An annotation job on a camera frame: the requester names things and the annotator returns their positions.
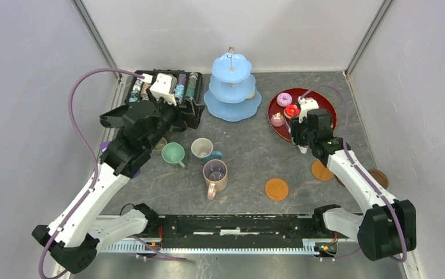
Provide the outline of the red frosted donut cake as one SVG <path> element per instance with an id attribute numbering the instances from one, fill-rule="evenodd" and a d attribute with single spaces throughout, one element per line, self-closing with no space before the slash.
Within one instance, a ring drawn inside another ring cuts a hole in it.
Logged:
<path id="1" fill-rule="evenodd" d="M 288 105 L 284 108 L 283 114 L 287 119 L 299 117 L 300 108 L 298 105 L 295 105 L 295 104 Z"/>

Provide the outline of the pink mousse cake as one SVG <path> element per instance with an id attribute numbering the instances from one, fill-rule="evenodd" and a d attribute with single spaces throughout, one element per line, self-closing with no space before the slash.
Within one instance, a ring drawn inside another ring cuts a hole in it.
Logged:
<path id="1" fill-rule="evenodd" d="M 270 123 L 273 127 L 281 127 L 285 124 L 285 118 L 278 112 L 270 117 Z"/>

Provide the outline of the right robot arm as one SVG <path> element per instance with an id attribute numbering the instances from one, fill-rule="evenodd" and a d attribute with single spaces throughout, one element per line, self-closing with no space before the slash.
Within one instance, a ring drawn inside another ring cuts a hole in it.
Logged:
<path id="1" fill-rule="evenodd" d="M 364 256 L 376 261 L 390 257 L 407 260 L 417 245 L 414 204 L 389 193 L 356 158 L 343 137 L 336 137 L 332 117 L 326 109 L 311 109 L 303 117 L 290 120 L 291 143 L 301 153 L 311 152 L 352 194 L 362 214 L 356 215 L 339 205 L 316 208 L 312 231 L 319 237 L 336 232 L 357 241 Z"/>

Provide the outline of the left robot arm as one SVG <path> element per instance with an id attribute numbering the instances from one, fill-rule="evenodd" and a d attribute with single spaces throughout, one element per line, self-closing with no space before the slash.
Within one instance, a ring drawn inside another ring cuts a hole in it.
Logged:
<path id="1" fill-rule="evenodd" d="M 205 106 L 192 99 L 170 104 L 164 99 L 121 105 L 100 116 L 101 125 L 116 128 L 116 137 L 100 157 L 90 180 L 72 203 L 49 225 L 33 229 L 34 239 L 64 272 L 77 274 L 97 254 L 130 237 L 151 237 L 159 229 L 159 216 L 144 203 L 101 225 L 95 220 L 111 198 L 140 171 L 153 148 L 169 131 L 196 129 Z"/>

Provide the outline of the small olive green cup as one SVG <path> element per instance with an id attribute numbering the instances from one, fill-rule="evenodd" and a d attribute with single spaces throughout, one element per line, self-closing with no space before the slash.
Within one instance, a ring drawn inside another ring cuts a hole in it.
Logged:
<path id="1" fill-rule="evenodd" d="M 167 145 L 167 140 L 163 137 L 161 140 L 153 147 L 152 152 L 158 155 L 162 154 L 163 148 Z"/>

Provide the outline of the mint green cup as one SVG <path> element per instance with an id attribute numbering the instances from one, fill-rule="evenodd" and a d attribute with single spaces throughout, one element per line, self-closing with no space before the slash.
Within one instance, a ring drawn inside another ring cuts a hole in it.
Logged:
<path id="1" fill-rule="evenodd" d="M 184 157 L 184 148 L 176 142 L 170 142 L 162 149 L 162 158 L 169 164 L 177 164 L 185 168 L 185 164 L 183 163 Z"/>

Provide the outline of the round red serving tray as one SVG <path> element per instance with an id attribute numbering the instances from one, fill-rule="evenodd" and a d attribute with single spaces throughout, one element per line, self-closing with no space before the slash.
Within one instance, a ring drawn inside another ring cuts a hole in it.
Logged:
<path id="1" fill-rule="evenodd" d="M 277 97 L 280 93 L 286 92 L 289 93 L 291 95 L 291 97 L 293 98 L 294 103 L 297 102 L 298 97 L 302 96 L 305 92 L 307 91 L 306 88 L 290 88 L 287 90 L 283 90 L 279 93 L 277 93 L 272 100 L 269 102 L 268 105 L 268 112 L 267 112 L 267 118 L 268 121 L 270 123 L 271 128 L 285 141 L 290 142 L 291 138 L 290 138 L 290 134 L 289 131 L 287 130 L 287 128 L 285 127 L 285 125 L 279 126 L 279 127 L 275 127 L 272 125 L 271 123 L 271 119 L 273 117 L 273 115 L 277 114 L 278 112 L 284 117 L 284 119 L 286 120 L 286 122 L 289 124 L 290 120 L 287 119 L 284 115 L 284 107 L 278 105 L 277 102 Z M 318 106 L 321 109 L 326 109 L 330 112 L 331 114 L 331 119 L 332 119 L 332 128 L 333 130 L 336 129 L 337 123 L 338 123 L 338 118 L 337 118 L 337 114 L 336 114 L 336 110 L 333 107 L 333 105 L 330 103 L 330 101 L 328 99 L 326 99 L 326 97 L 324 97 L 323 95 L 315 92 L 315 91 L 311 91 L 307 96 L 307 98 L 313 98 L 315 101 L 317 101 Z"/>

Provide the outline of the tan wooden coaster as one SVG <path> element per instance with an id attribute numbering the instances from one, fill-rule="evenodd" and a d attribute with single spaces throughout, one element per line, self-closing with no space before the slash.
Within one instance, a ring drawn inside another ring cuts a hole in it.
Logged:
<path id="1" fill-rule="evenodd" d="M 316 160 L 311 165 L 312 175 L 320 181 L 330 181 L 334 178 L 334 174 L 325 167 L 320 160 Z"/>

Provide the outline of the purple sprinkled donut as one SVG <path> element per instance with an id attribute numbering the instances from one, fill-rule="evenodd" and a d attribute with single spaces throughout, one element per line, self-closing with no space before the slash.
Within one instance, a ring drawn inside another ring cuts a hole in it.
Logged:
<path id="1" fill-rule="evenodd" d="M 281 107 L 287 107 L 293 103 L 293 97 L 287 92 L 282 92 L 277 95 L 276 102 Z"/>

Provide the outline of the black poker chip case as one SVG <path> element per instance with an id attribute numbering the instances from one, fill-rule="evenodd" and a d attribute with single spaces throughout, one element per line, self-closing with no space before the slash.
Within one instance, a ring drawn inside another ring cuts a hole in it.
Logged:
<path id="1" fill-rule="evenodd" d="M 100 115 L 100 123 L 106 128 L 120 128 L 124 125 L 124 115 L 140 103 L 150 101 L 158 114 L 173 111 L 176 119 L 172 124 L 174 131 L 196 129 L 200 125 L 205 106 L 201 103 L 203 76 L 199 72 L 183 70 L 137 70 L 127 83 L 124 104 Z"/>

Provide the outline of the light orange wooden coaster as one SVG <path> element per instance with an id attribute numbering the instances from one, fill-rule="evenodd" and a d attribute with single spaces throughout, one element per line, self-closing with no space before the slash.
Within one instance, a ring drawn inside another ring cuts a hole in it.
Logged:
<path id="1" fill-rule="evenodd" d="M 282 201 L 289 194 L 289 186 L 281 178 L 271 178 L 265 184 L 265 193 L 273 201 Z"/>

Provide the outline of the dark brown wooden coaster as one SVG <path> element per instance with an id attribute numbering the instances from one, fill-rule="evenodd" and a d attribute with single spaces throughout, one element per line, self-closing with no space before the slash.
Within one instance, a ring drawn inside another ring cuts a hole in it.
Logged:
<path id="1" fill-rule="evenodd" d="M 369 169 L 369 174 L 382 186 L 384 189 L 387 189 L 389 186 L 389 179 L 385 173 L 381 172 L 378 169 Z"/>

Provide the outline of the rose gold marble mug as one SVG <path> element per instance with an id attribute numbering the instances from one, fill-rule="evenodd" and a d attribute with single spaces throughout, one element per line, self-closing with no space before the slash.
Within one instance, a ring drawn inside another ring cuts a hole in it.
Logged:
<path id="1" fill-rule="evenodd" d="M 203 176 L 208 187 L 207 198 L 212 200 L 216 193 L 226 189 L 228 185 L 227 165 L 219 159 L 208 161 L 203 166 Z"/>

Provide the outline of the blue three-tier cake stand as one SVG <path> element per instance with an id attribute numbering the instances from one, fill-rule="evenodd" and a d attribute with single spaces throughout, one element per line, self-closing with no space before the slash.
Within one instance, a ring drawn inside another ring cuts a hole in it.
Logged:
<path id="1" fill-rule="evenodd" d="M 237 122 L 257 113 L 262 97 L 251 70 L 251 62 L 243 54 L 235 53 L 232 46 L 227 53 L 214 60 L 209 89 L 203 96 L 204 104 L 212 116 Z M 255 96 L 246 99 L 254 90 Z"/>

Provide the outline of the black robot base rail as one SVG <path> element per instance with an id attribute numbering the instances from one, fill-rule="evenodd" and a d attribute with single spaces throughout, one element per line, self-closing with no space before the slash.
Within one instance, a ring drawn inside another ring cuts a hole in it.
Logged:
<path id="1" fill-rule="evenodd" d="M 362 253 L 376 261 L 401 253 L 397 227 L 387 209 L 373 208 L 365 215 L 346 212 L 358 229 L 327 228 L 325 217 L 344 213 L 337 205 L 317 208 L 312 215 L 150 215 L 136 236 L 170 253 L 295 253 L 317 255 L 320 241 L 333 237 L 358 242 Z"/>

